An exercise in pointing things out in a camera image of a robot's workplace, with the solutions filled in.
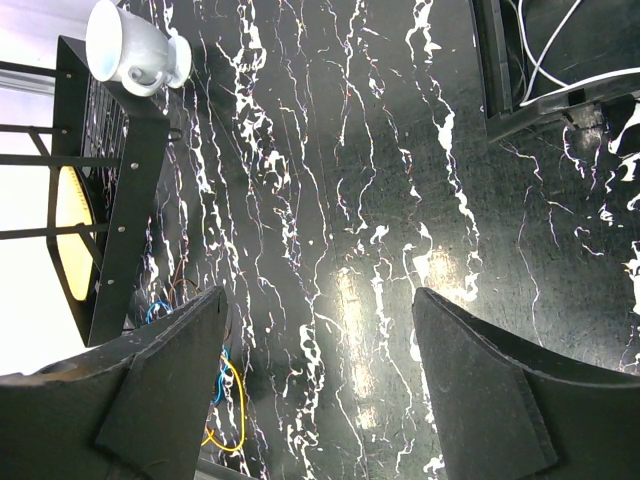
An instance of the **black marble table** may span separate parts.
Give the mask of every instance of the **black marble table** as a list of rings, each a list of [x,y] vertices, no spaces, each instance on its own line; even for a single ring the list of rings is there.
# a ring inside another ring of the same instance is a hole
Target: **black marble table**
[[[181,278],[224,286],[248,439],[203,455],[263,479],[446,478],[411,318],[422,285],[637,371],[633,105],[603,128],[488,145],[464,0],[127,8],[194,52],[186,87],[157,99],[185,138],[167,152],[131,314],[167,301],[181,262]],[[225,383],[210,425],[233,444]]]

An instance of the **cup rim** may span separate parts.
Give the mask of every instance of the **cup rim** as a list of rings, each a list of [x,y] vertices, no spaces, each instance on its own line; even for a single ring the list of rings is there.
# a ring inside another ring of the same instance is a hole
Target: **cup rim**
[[[94,45],[97,45],[98,42],[102,43],[103,39],[99,35],[102,33],[100,25],[104,25],[105,23],[111,22],[117,27],[117,38],[113,39],[116,43],[114,48],[116,48],[116,58],[111,66],[110,70],[104,72],[104,70],[100,65],[101,59],[97,59],[93,54]],[[89,71],[99,82],[106,82],[111,80],[111,78],[115,75],[118,70],[118,66],[120,65],[120,59],[122,57],[122,42],[123,42],[123,32],[122,32],[122,19],[120,18],[120,12],[118,12],[118,7],[116,7],[109,0],[100,0],[95,4],[93,10],[91,10],[91,15],[89,16],[89,22],[87,23],[87,33],[85,36],[85,47],[86,47],[86,55],[87,55],[87,63],[89,66]]]

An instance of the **white mug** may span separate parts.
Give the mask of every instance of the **white mug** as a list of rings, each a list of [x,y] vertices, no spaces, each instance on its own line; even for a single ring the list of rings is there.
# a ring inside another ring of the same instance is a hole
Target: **white mug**
[[[152,24],[100,0],[87,24],[87,63],[100,82],[122,82],[139,97],[163,85],[179,88],[191,73],[191,47],[184,37],[167,39]]]

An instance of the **white cord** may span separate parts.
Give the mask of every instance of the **white cord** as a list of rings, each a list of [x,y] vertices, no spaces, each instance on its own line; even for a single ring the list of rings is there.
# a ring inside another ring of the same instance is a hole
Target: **white cord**
[[[518,0],[518,11],[517,11],[517,17],[518,17],[518,25],[520,26],[520,36],[522,37],[522,43],[524,44],[524,50],[525,52],[527,52],[527,57],[529,57],[529,60],[531,61],[531,63],[533,63],[536,66],[536,71],[540,71],[540,73],[548,78],[549,80],[551,80],[553,83],[555,83],[556,85],[559,85],[561,87],[566,87],[567,84],[564,83],[562,80],[558,80],[556,77],[554,77],[553,75],[551,75],[550,73],[548,73],[544,68],[542,68],[540,66],[540,64],[542,63],[542,60],[544,59],[544,56],[540,56],[540,59],[536,60],[533,56],[533,53],[531,53],[531,49],[529,48],[529,41],[527,40],[527,32],[524,26],[524,15],[522,14],[522,4],[523,4],[524,0]],[[529,89],[532,89],[533,82],[530,81],[529,82]]]
[[[602,73],[600,75],[595,75],[593,77],[585,78],[584,80],[580,80],[580,81],[578,81],[576,83],[572,83],[571,85],[567,85],[567,84],[565,84],[565,83],[563,83],[560,80],[555,79],[555,78],[554,79],[549,78],[549,76],[547,76],[548,74],[546,74],[546,72],[540,67],[540,64],[544,60],[544,56],[547,54],[547,51],[551,47],[551,44],[555,41],[556,37],[560,33],[560,30],[562,30],[562,28],[564,27],[565,23],[567,23],[567,20],[569,20],[571,15],[573,15],[573,12],[575,12],[576,8],[578,8],[578,5],[580,5],[582,0],[576,0],[576,2],[573,4],[573,6],[569,10],[569,12],[567,12],[567,15],[565,15],[565,17],[562,19],[562,22],[560,22],[560,25],[558,25],[558,28],[556,28],[556,31],[553,32],[553,35],[551,35],[551,38],[549,38],[549,41],[547,42],[547,45],[544,47],[544,50],[542,51],[542,54],[540,55],[540,58],[538,60],[535,60],[533,58],[533,55],[531,55],[531,51],[529,50],[529,45],[527,43],[527,33],[525,31],[525,28],[524,28],[524,17],[522,16],[522,2],[523,2],[523,0],[519,0],[519,2],[518,2],[518,23],[520,24],[520,32],[521,32],[522,37],[523,37],[523,43],[525,45],[525,50],[527,51],[527,55],[529,56],[529,60],[531,60],[531,62],[534,64],[535,69],[533,71],[533,74],[531,75],[531,79],[529,80],[529,89],[527,90],[527,94],[525,95],[524,100],[520,103],[521,107],[526,107],[527,105],[531,105],[532,103],[534,103],[535,101],[537,101],[537,100],[539,100],[541,98],[548,97],[548,96],[554,95],[556,93],[567,92],[569,90],[573,90],[574,88],[578,88],[578,87],[582,87],[584,85],[587,85],[587,84],[589,84],[591,82],[597,82],[597,81],[600,81],[600,80],[606,80],[607,78],[620,77],[620,76],[623,76],[623,75],[634,75],[634,74],[639,74],[640,73],[640,67],[625,68],[623,70],[615,70],[613,72]],[[529,98],[529,95],[531,95],[531,90],[533,89],[533,82],[535,80],[535,76],[536,76],[537,70],[540,70],[540,73],[542,75],[544,75],[545,77],[549,78],[549,80],[553,81],[554,83],[556,83],[558,85],[561,85],[562,88],[559,88],[558,90],[554,90],[553,92],[545,93],[544,95],[540,95],[539,97],[536,97],[533,100],[529,100],[528,98]]]

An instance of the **yellow object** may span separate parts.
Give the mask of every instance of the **yellow object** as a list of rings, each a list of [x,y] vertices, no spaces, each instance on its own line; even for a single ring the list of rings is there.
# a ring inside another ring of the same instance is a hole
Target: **yellow object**
[[[79,223],[92,225],[89,203],[84,195],[78,174],[72,167],[62,167],[58,181],[56,226],[71,227]],[[58,235],[58,250],[64,273],[73,298],[84,301],[89,292],[93,258],[77,233]]]
[[[244,425],[244,391],[242,389],[242,381],[240,380],[240,375],[236,368],[231,364],[229,360],[224,355],[220,355],[222,361],[229,367],[231,372],[233,373],[233,378],[235,378],[236,383],[238,384],[238,390],[240,390],[240,442],[235,447],[226,447],[224,445],[220,445],[213,436],[213,429],[209,428],[208,425],[205,425],[205,432],[207,432],[207,438],[204,439],[200,446],[204,447],[207,443],[211,442],[220,450],[224,450],[225,452],[237,452],[242,448],[245,441],[245,425]]]

